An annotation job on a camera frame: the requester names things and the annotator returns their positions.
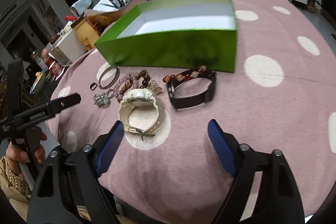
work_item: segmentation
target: red beaded bracelet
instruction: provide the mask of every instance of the red beaded bracelet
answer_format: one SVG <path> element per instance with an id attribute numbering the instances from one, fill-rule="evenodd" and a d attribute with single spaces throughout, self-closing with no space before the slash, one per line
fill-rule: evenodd
<path id="1" fill-rule="evenodd" d="M 193 78 L 197 78 L 201 73 L 204 73 L 206 70 L 207 70 L 207 67 L 203 65 L 203 66 L 200 66 L 197 70 L 194 70 L 191 74 L 183 75 L 180 73 L 178 75 L 170 75 L 170 76 L 167 75 L 163 77 L 162 80 L 165 83 L 169 81 L 173 81 L 173 80 L 177 80 L 177 81 L 182 81 L 183 79 L 190 80 Z"/>

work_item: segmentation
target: hand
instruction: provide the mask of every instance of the hand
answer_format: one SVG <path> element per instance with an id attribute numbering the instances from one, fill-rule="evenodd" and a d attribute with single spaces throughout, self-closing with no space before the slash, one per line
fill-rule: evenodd
<path id="1" fill-rule="evenodd" d="M 41 140 L 46 141 L 47 135 L 45 135 L 39 127 L 37 128 L 41 131 Z M 44 162 L 45 150 L 42 145 L 35 151 L 34 155 L 37 158 L 39 164 L 42 164 Z M 12 170 L 14 174 L 16 174 L 21 178 L 25 177 L 21 171 L 19 162 L 30 162 L 28 154 L 26 152 L 14 147 L 14 145 L 10 143 L 6 150 L 6 160 L 9 168 Z"/>

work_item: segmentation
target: white watch strap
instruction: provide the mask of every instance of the white watch strap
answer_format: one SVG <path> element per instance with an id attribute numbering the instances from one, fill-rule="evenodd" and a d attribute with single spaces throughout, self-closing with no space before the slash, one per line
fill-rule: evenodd
<path id="1" fill-rule="evenodd" d="M 134 97 L 132 96 L 133 94 L 137 93 L 137 90 L 130 90 L 124 97 L 123 100 L 120 103 L 120 109 L 119 109 L 119 120 L 123 123 L 124 125 L 124 131 L 130 132 L 130 133 L 137 133 L 137 134 L 150 134 L 150 135 L 155 135 L 155 132 L 163 125 L 164 119 L 165 119 L 165 110 L 163 107 L 163 103 L 159 98 L 156 98 L 151 90 L 146 90 L 146 89 L 141 89 L 143 93 L 142 98 L 137 98 L 137 100 L 143 100 L 150 102 L 154 107 L 157 112 L 156 114 L 156 121 L 147 129 L 140 129 L 133 127 L 129 124 L 128 118 L 134 108 L 132 102 L 130 102 Z M 151 94 L 151 97 L 146 100 L 148 93 Z"/>

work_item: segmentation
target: beige jacket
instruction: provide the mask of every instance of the beige jacket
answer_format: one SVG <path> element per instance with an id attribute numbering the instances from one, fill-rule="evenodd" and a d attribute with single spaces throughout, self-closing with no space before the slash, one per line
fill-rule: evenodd
<path id="1" fill-rule="evenodd" d="M 15 175 L 9 168 L 6 157 L 2 157 L 0 160 L 0 187 L 17 213 L 26 220 L 31 191 L 26 180 Z M 90 220 L 84 206 L 77 206 L 77 208 L 82 218 Z M 123 216 L 118 216 L 118 220 L 121 224 L 135 224 Z"/>

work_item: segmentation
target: silver bangle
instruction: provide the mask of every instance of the silver bangle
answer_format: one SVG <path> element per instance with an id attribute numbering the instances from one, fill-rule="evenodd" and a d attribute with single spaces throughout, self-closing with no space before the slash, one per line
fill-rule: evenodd
<path id="1" fill-rule="evenodd" d="M 114 75 L 114 78 L 112 80 L 111 83 L 109 83 L 107 86 L 101 86 L 100 82 L 102 81 L 103 77 L 105 74 L 107 74 L 110 70 L 116 68 L 116 72 L 115 72 L 115 75 Z M 108 67 L 106 70 L 103 71 L 103 73 L 101 74 L 101 76 L 99 77 L 99 81 L 98 81 L 98 86 L 102 89 L 102 90 L 106 90 L 110 87 L 112 87 L 114 85 L 114 83 L 118 80 L 119 78 L 119 75 L 120 75 L 120 70 L 117 66 L 110 66 Z"/>

